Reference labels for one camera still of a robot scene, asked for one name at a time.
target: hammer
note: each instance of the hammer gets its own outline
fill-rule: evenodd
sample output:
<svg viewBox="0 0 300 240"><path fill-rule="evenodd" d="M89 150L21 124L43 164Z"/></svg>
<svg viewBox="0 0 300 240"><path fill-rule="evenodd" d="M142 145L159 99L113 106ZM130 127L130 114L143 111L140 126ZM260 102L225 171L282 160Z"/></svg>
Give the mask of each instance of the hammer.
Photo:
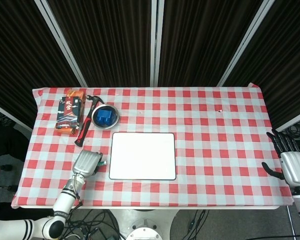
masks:
<svg viewBox="0 0 300 240"><path fill-rule="evenodd" d="M88 116L86 116L86 118L85 118L85 120L83 122L80 134L79 134L77 140L74 141L74 143L78 147L82 147L82 145L84 144L84 140L85 140L86 134L88 132L88 129L89 129L89 126L90 126L90 123L91 123L92 112L96 108L98 102L101 102L102 104L105 104L104 101L102 101L102 99L100 97L98 97L98 96L87 95L86 99L87 100L92 100L92 105L91 105L90 111L88 113Z"/></svg>

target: red and white checkered tablecloth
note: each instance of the red and white checkered tablecloth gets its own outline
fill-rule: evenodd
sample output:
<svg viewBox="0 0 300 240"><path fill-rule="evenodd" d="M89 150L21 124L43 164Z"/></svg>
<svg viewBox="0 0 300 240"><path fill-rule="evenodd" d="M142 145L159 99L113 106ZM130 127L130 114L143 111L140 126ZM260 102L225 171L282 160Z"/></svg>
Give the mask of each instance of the red and white checkered tablecloth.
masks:
<svg viewBox="0 0 300 240"><path fill-rule="evenodd" d="M59 99L69 88L34 89L38 113L13 207L52 206L82 149L102 152L110 161L114 132L174 133L176 180L111 180L109 165L103 166L80 192L84 206L292 204L288 185L261 165L280 170L266 135L271 123L259 87L80 89L114 105L119 123L111 130L91 124L83 148L78 147L76 136L54 131ZM90 106L87 100L84 117ZM160 153L154 149L153 154Z"/></svg>

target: blue cube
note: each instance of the blue cube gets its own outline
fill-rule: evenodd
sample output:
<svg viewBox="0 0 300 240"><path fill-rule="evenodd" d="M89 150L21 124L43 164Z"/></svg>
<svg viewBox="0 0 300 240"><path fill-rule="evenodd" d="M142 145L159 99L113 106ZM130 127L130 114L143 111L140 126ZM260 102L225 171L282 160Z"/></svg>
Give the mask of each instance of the blue cube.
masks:
<svg viewBox="0 0 300 240"><path fill-rule="evenodd" d="M96 120L97 120L98 124L107 125L107 126L110 126L113 124L114 118L115 118L115 115L113 114L113 112L111 110L100 109L96 116Z"/></svg>

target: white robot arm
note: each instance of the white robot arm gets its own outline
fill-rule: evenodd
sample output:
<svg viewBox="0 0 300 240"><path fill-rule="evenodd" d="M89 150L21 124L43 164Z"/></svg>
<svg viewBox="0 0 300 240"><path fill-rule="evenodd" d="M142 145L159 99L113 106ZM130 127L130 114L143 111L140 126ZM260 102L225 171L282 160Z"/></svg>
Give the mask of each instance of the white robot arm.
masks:
<svg viewBox="0 0 300 240"><path fill-rule="evenodd" d="M102 153L82 150L73 165L74 174L53 205L54 216L44 217L36 221L31 219L0 220L0 240L30 240L33 237L53 240L60 237L75 200L81 201L79 192L85 184L85 178L96 174L102 156Z"/></svg>
<svg viewBox="0 0 300 240"><path fill-rule="evenodd" d="M272 140L274 149L280 158L282 172L271 170L263 162L264 170L271 176L285 180L290 186L295 206L300 216L300 150L293 138L276 130L266 134Z"/></svg>

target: hammer head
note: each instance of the hammer head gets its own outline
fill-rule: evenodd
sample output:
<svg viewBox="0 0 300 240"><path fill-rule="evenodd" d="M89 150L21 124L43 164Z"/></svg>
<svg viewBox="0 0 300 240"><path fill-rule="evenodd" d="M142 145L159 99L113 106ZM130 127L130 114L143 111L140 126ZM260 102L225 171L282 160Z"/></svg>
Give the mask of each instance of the hammer head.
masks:
<svg viewBox="0 0 300 240"><path fill-rule="evenodd" d="M102 101L102 99L98 96L91 96L91 95L87 95L86 99L88 100L92 100L93 102L101 102L102 104L105 104L104 101Z"/></svg>

